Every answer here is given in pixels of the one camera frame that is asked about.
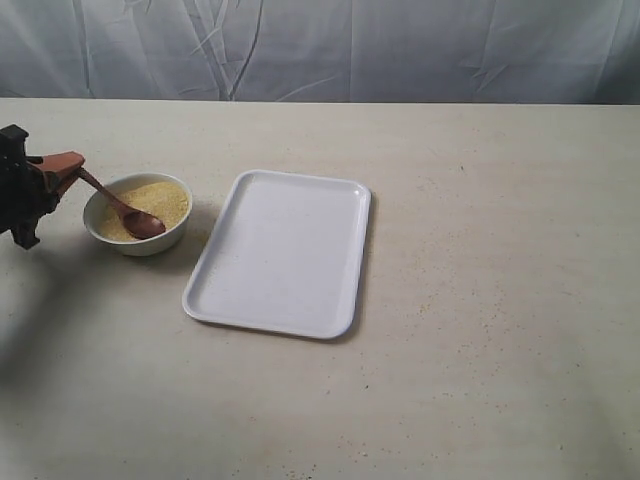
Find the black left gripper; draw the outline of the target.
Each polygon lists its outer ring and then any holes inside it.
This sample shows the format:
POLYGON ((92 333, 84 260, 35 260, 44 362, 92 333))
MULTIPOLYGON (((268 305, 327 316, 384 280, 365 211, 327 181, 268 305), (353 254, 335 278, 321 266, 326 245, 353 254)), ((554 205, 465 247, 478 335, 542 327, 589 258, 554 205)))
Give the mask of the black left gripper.
POLYGON ((85 163, 74 151, 28 155, 28 136, 15 124, 1 129, 1 233, 10 231, 14 243, 23 249, 39 243, 40 219, 55 211, 85 163))

